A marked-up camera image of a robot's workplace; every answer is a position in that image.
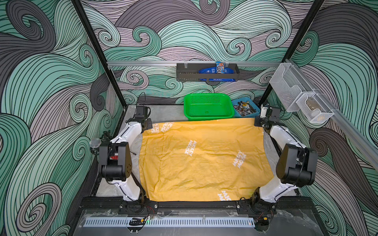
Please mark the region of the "yellow printed pillowcase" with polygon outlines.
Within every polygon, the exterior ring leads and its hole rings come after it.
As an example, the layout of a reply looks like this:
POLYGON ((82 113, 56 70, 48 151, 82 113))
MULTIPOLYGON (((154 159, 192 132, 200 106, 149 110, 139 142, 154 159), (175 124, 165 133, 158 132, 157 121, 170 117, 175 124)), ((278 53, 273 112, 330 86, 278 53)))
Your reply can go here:
POLYGON ((140 182, 152 201, 249 198, 273 172, 253 118, 155 124, 143 133, 140 182))

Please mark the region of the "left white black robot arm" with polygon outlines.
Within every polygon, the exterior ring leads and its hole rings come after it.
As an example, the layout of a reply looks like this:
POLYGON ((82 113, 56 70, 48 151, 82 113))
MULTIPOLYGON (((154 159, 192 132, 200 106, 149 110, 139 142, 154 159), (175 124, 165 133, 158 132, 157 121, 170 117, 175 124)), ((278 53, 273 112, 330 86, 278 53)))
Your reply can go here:
POLYGON ((125 201, 138 201, 141 188, 132 177, 130 145, 139 134, 152 129, 150 118, 131 119, 119 134, 99 146, 98 172, 109 185, 115 186, 125 201))

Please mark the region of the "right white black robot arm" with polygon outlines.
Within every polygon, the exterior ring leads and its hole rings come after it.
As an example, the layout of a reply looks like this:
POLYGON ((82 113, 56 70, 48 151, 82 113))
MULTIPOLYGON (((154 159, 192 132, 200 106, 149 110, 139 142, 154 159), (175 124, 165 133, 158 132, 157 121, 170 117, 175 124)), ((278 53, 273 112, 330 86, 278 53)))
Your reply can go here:
POLYGON ((276 164, 276 176, 266 185, 255 190, 256 202, 275 204, 287 192, 312 185, 316 178, 318 152, 301 143, 287 127, 269 118, 255 118, 255 126, 264 131, 281 149, 276 164))

